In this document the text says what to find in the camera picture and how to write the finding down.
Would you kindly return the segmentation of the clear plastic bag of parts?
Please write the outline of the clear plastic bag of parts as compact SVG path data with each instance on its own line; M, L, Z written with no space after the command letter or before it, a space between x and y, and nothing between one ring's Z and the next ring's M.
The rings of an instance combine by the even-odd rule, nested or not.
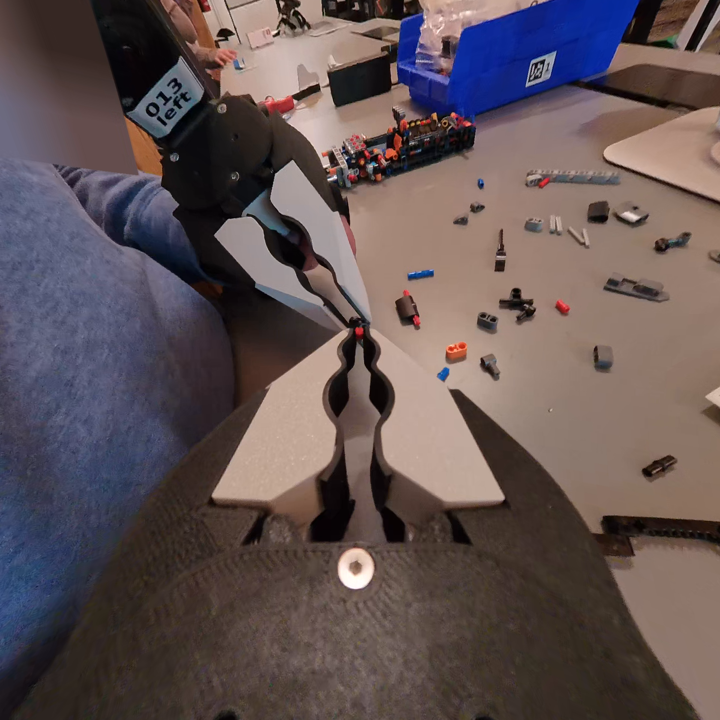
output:
M463 30L541 4L542 1L420 1L423 21L415 50L422 70L448 77Z

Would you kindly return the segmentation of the long grey lego beam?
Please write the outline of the long grey lego beam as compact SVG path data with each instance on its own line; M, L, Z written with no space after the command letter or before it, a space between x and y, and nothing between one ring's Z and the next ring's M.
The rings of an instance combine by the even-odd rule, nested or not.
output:
M532 169L552 179L550 184L614 186L621 183L621 175L615 171L574 169Z

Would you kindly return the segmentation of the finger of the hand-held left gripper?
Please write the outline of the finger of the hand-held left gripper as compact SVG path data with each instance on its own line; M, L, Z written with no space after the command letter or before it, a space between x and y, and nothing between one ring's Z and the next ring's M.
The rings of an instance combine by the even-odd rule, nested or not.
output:
M339 211L329 208L300 167L291 162L278 171L272 188L262 193L243 212L264 230L280 235L294 227L302 232L319 265L329 270L339 294L364 323L372 321L365 283L353 256ZM331 310L332 301L319 295Z
M215 238L249 275L257 290L324 328L333 331L347 328L323 299L311 291L308 284L303 284L300 270L273 255L264 229L256 219L229 219L215 233Z

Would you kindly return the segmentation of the black patterned mat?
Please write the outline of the black patterned mat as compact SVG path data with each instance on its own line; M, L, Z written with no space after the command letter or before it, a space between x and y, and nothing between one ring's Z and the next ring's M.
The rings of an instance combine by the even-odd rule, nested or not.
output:
M639 64L574 85L662 108L697 111L719 105L719 76L696 70Z

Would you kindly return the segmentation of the dark shelf unit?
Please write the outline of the dark shelf unit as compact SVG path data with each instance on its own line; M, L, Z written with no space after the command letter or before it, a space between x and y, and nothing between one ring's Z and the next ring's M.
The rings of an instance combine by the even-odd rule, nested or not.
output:
M421 13L420 1L321 1L322 15L353 23L403 20Z

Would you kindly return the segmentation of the lego car chassis assembly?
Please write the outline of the lego car chassis assembly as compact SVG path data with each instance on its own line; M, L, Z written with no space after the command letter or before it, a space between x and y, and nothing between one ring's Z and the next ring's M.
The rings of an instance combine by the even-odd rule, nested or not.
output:
M400 107L392 111L394 126L384 134L355 133L321 155L329 184L349 189L361 181L381 182L474 147L473 118L451 112L409 120Z

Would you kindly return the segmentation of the brown wooden furniture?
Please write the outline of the brown wooden furniture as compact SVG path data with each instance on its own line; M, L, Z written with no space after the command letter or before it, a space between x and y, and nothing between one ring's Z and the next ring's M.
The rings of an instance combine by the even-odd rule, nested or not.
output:
M128 118L124 120L138 171L161 177L161 154L155 140Z

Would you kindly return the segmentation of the white monitor stand base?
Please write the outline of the white monitor stand base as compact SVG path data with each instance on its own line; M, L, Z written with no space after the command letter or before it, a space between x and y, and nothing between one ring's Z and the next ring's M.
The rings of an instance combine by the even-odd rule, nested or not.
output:
M719 108L707 107L608 146L603 158L719 202Z

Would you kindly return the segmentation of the blue storage bin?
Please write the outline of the blue storage bin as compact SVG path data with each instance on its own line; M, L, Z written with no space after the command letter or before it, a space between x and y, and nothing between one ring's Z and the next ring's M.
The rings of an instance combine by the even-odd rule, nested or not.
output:
M473 116L604 72L638 1L545 1L466 28L449 76L416 60L423 16L400 25L397 75L413 101Z

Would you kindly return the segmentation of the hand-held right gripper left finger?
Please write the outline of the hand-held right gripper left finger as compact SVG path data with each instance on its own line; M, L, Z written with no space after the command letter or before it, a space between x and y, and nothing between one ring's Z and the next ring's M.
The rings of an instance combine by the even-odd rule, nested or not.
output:
M285 516L314 542L339 542L355 508L340 416L356 334L339 333L271 383L211 500Z

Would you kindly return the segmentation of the black tripod figure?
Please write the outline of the black tripod figure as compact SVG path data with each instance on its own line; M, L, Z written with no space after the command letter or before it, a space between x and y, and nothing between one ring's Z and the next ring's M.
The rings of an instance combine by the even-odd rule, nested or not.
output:
M278 14L274 36L296 35L311 30L311 25L301 13L301 1L275 1Z

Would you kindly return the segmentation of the person's left forearm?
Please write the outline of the person's left forearm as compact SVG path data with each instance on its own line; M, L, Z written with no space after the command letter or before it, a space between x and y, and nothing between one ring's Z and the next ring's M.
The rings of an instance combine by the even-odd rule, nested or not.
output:
M220 286L200 265L159 176L55 165L87 215L115 243L137 250L188 284Z

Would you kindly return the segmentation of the black lego gear rack assembly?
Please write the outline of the black lego gear rack assembly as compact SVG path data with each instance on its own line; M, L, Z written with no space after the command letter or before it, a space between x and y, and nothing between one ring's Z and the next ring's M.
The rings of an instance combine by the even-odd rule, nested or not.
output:
M602 532L593 536L605 557L633 557L632 540L640 537L687 539L719 545L717 520L604 516L601 528Z

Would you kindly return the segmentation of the grey wedge-shaped part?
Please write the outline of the grey wedge-shaped part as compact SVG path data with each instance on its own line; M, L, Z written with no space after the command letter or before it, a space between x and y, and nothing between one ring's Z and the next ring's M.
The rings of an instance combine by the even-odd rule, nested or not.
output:
M298 91L292 95L296 104L322 91L317 73L309 71L304 64L297 65Z

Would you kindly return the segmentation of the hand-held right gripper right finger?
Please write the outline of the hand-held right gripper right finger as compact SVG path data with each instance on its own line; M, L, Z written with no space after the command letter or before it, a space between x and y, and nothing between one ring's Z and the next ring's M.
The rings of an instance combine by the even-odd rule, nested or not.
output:
M376 330L364 329L373 430L370 482L385 539L406 542L437 515L506 500L451 392Z

